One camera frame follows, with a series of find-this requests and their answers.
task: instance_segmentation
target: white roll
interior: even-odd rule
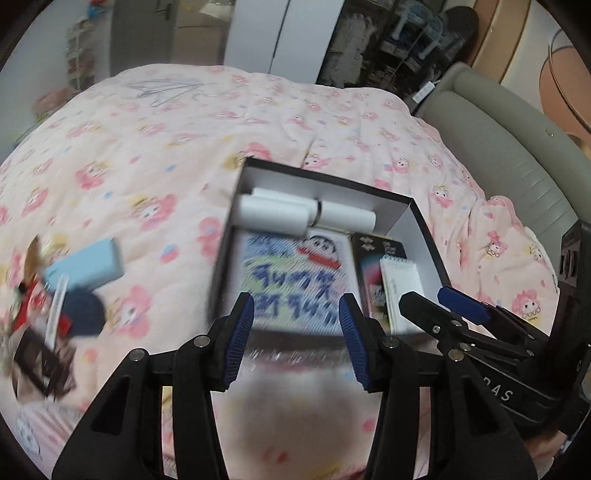
[[[346,232],[371,233],[375,227],[375,213],[340,203],[320,202],[318,227],[344,230]]]
[[[260,187],[254,187],[252,189],[252,195],[260,198],[304,205],[308,209],[308,225],[312,225],[318,214],[318,201],[314,199],[290,195],[289,193],[277,192],[275,190],[262,189]]]
[[[308,230],[308,209],[304,205],[253,195],[238,199],[238,225],[249,230],[303,236]]]

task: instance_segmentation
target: spiral notepad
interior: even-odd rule
[[[382,270],[392,335],[421,333],[423,330],[403,317],[398,308],[400,297],[409,291],[415,291],[424,296],[417,266],[410,260],[391,255],[382,257],[379,266]]]

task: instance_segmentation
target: bed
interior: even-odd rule
[[[509,198],[489,189],[487,197],[437,130],[396,96],[222,66],[128,70],[75,97],[0,166],[0,318],[35,235],[53,245],[51,260],[114,237],[125,263],[125,275],[97,291],[107,309],[103,331],[72,341],[76,388],[55,403],[17,400],[11,374],[0,378],[0,413],[43,474],[51,475],[77,420],[131,349],[167,351],[207,330],[209,280],[248,156],[412,196],[453,286],[550,331],[558,291],[539,232],[519,221]],[[379,408],[349,365],[251,359],[213,402],[229,475],[242,480],[358,474]],[[427,467],[428,401],[421,405],[416,475]],[[163,409],[172,473],[166,396]]]

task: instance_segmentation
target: white wall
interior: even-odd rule
[[[501,81],[503,87],[516,93],[539,111],[542,111],[540,72],[548,58],[548,45],[558,30],[560,26],[544,7],[538,2],[532,2],[515,55]],[[570,42],[561,34],[556,39],[554,50],[565,44]]]
[[[86,14],[88,0],[54,0],[31,24],[0,71],[0,163],[14,141],[35,122],[42,95],[67,86],[66,31]],[[111,13],[95,32],[96,80],[109,76]]]

